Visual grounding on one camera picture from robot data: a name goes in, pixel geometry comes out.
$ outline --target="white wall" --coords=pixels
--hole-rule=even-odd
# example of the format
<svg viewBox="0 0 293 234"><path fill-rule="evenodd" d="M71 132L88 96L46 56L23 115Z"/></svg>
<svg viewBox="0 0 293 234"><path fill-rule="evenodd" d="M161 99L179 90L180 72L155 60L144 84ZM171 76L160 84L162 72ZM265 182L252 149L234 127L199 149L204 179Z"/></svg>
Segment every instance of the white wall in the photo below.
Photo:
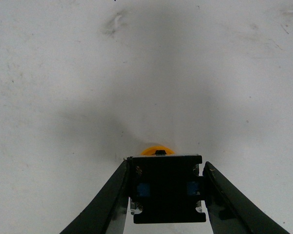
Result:
<svg viewBox="0 0 293 234"><path fill-rule="evenodd" d="M293 0L0 0L0 234L59 233L154 143L293 234Z"/></svg>

